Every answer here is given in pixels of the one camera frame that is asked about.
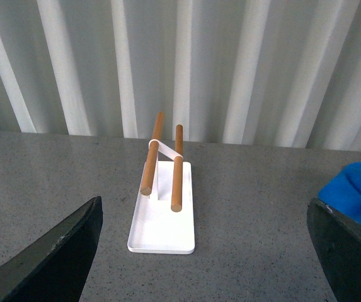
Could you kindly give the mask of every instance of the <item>blue object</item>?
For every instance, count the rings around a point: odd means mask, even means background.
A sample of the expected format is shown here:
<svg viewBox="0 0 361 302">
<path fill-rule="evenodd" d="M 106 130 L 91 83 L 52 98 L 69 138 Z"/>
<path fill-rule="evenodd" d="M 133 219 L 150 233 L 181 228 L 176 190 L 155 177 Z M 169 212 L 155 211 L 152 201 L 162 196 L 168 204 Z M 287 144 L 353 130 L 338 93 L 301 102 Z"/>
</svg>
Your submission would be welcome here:
<svg viewBox="0 0 361 302">
<path fill-rule="evenodd" d="M 319 199 L 361 224 L 361 162 L 346 166 L 322 190 Z"/>
</svg>

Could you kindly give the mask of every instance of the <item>corrugated metal wall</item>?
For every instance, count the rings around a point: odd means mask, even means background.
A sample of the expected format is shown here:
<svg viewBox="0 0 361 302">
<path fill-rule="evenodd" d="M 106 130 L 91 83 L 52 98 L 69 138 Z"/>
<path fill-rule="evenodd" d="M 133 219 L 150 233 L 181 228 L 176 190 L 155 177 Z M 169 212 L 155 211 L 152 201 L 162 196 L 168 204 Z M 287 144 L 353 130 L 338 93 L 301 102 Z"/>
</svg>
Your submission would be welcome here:
<svg viewBox="0 0 361 302">
<path fill-rule="evenodd" d="M 361 150 L 361 0 L 0 0 L 0 130 Z"/>
</svg>

